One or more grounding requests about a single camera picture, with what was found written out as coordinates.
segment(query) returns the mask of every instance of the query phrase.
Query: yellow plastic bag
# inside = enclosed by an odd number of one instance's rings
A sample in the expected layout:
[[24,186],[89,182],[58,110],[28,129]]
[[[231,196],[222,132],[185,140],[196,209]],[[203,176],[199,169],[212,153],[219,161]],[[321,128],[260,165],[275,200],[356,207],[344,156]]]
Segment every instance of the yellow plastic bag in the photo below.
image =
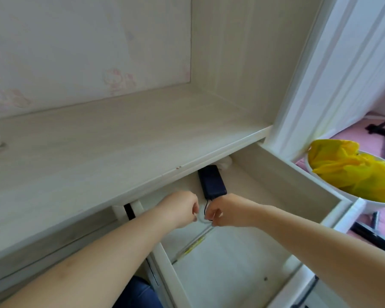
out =
[[308,151],[308,163],[315,174],[332,186],[385,203],[385,161],[358,150],[357,142],[318,139]]

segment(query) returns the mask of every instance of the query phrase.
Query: dark blue pants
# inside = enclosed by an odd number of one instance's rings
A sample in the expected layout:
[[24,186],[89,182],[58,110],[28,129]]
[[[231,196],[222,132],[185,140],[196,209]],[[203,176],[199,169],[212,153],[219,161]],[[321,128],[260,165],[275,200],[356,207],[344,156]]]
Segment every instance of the dark blue pants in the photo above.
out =
[[134,276],[128,282],[113,308],[163,308],[148,282]]

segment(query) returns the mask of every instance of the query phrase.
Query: black power bank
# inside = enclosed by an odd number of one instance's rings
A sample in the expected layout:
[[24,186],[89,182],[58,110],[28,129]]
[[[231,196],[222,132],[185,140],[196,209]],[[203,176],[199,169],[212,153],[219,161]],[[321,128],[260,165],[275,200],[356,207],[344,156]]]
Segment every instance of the black power bank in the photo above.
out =
[[216,165],[207,165],[198,170],[202,191],[205,199],[214,200],[227,194],[224,182]]

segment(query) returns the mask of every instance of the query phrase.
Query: open drawer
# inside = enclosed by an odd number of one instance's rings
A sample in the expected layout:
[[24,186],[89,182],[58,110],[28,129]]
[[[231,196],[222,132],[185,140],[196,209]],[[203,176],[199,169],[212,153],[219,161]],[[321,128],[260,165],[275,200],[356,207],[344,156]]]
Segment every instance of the open drawer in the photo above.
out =
[[[259,143],[231,157],[231,167],[221,171],[230,193],[343,232],[364,209],[363,200],[352,203]],[[196,172],[140,198],[131,207],[137,216],[177,190],[197,194],[200,218],[169,233],[150,254],[173,306],[282,308],[293,304],[313,273],[261,230],[212,228],[205,222],[206,201]]]

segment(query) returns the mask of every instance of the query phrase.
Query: wallpaper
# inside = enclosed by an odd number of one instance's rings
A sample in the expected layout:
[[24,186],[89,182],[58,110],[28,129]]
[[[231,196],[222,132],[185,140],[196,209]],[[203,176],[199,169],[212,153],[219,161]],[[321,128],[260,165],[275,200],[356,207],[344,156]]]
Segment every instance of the wallpaper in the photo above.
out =
[[0,0],[0,118],[190,81],[191,0]]

